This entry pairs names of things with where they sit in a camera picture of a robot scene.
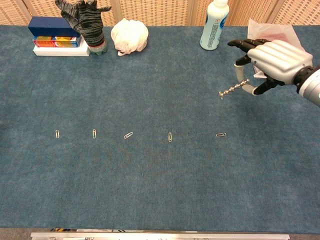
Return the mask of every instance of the paper clip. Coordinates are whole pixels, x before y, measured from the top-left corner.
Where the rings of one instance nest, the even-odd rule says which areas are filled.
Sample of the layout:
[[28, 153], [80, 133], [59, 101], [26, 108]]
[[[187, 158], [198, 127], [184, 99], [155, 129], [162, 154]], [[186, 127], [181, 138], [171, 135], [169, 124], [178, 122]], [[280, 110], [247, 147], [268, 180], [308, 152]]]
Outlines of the paper clip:
[[97, 136], [97, 130], [94, 128], [94, 129], [92, 130], [92, 138], [95, 139], [96, 136]]
[[124, 135], [124, 139], [127, 139], [129, 138], [130, 136], [132, 136], [132, 134], [134, 134], [133, 132], [129, 132], [128, 134]]
[[215, 136], [216, 137], [224, 137], [224, 136], [227, 136], [227, 134], [225, 132], [222, 132], [222, 133], [217, 133]]

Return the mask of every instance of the blue table surface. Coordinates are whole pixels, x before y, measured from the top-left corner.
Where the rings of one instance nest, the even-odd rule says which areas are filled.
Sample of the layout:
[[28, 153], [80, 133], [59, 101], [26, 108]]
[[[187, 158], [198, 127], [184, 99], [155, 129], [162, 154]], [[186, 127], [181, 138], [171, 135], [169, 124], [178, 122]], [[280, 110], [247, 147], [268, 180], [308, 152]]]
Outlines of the blue table surface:
[[[106, 27], [102, 56], [40, 57], [0, 26], [0, 227], [319, 234], [320, 109], [295, 86], [220, 100], [246, 27], [214, 51], [202, 27], [148, 30], [131, 55]], [[294, 30], [320, 65], [320, 26]]]

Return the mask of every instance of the crumpled white cloth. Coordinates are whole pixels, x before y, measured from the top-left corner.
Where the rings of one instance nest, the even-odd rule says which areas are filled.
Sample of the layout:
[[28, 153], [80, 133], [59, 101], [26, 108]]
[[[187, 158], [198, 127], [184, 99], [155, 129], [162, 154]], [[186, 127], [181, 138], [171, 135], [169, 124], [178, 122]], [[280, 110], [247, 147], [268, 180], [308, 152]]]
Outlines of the crumpled white cloth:
[[111, 30], [115, 49], [119, 50], [118, 56], [134, 51], [141, 52], [147, 45], [148, 35], [148, 29], [143, 22], [125, 18], [114, 25]]

